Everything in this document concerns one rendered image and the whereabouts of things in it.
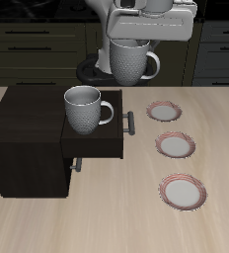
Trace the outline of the dark kitchen cupboards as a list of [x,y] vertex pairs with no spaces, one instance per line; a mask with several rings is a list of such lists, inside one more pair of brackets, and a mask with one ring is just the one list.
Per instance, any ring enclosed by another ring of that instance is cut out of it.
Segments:
[[0,23],[0,86],[78,85],[78,64],[101,47],[99,23]]

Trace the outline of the black kitchen countertop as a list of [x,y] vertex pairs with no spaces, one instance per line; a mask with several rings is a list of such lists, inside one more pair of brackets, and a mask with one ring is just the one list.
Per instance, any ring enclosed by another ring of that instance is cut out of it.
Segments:
[[85,0],[0,0],[0,23],[99,23]]

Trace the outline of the dark wooden cabinet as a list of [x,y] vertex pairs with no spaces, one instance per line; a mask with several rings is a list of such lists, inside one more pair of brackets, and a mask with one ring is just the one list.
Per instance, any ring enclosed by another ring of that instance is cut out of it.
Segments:
[[62,153],[66,86],[10,86],[0,102],[0,195],[65,198],[72,160]]

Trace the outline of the white dotted porcelain mug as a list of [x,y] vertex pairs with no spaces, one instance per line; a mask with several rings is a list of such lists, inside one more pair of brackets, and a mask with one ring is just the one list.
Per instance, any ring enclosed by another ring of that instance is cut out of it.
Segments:
[[[150,80],[160,71],[160,59],[149,50],[148,40],[111,40],[110,67],[115,81],[122,86],[133,86],[139,80]],[[147,57],[156,63],[156,71],[145,75]]]
[[[98,126],[108,124],[115,114],[113,106],[103,101],[101,92],[92,86],[75,86],[64,93],[64,105],[67,120],[79,134],[87,135]],[[101,120],[102,107],[108,107],[111,115]]]

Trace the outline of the grey kitchen cupboard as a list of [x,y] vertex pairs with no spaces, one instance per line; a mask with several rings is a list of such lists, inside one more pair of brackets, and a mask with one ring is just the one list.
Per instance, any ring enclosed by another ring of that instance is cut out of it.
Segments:
[[229,86],[229,21],[203,24],[192,85]]

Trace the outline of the dark wooden cabinet drawer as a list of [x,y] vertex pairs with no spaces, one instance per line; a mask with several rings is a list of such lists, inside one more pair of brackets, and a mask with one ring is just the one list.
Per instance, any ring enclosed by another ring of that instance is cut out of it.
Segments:
[[122,91],[102,91],[102,99],[114,108],[114,117],[88,135],[75,132],[67,119],[61,137],[64,158],[123,158],[123,135],[135,135],[133,112],[122,111]]

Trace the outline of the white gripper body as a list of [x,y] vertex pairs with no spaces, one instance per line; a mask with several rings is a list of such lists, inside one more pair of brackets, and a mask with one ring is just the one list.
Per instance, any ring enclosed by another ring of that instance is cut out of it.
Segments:
[[182,41],[191,38],[197,5],[193,0],[171,0],[172,7],[155,13],[146,11],[149,0],[135,0],[132,8],[109,0],[106,34],[110,39]]

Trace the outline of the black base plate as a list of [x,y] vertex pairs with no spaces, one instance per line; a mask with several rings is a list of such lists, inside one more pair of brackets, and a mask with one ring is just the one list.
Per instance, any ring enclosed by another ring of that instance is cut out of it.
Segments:
[[120,87],[111,74],[105,73],[95,66],[98,59],[97,53],[88,54],[86,59],[77,66],[77,78],[83,85]]

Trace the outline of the white plate with red rim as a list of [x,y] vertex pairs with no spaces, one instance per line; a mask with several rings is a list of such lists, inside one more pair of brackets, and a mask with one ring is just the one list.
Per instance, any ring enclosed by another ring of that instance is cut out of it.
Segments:
[[190,157],[196,149],[194,140],[179,131],[167,131],[155,139],[155,147],[159,153],[169,158],[183,159]]
[[196,211],[207,200],[204,185],[194,176],[184,173],[165,177],[159,184],[159,195],[165,204],[178,211]]
[[156,101],[146,108],[146,115],[158,122],[176,121],[182,115],[182,109],[170,101]]

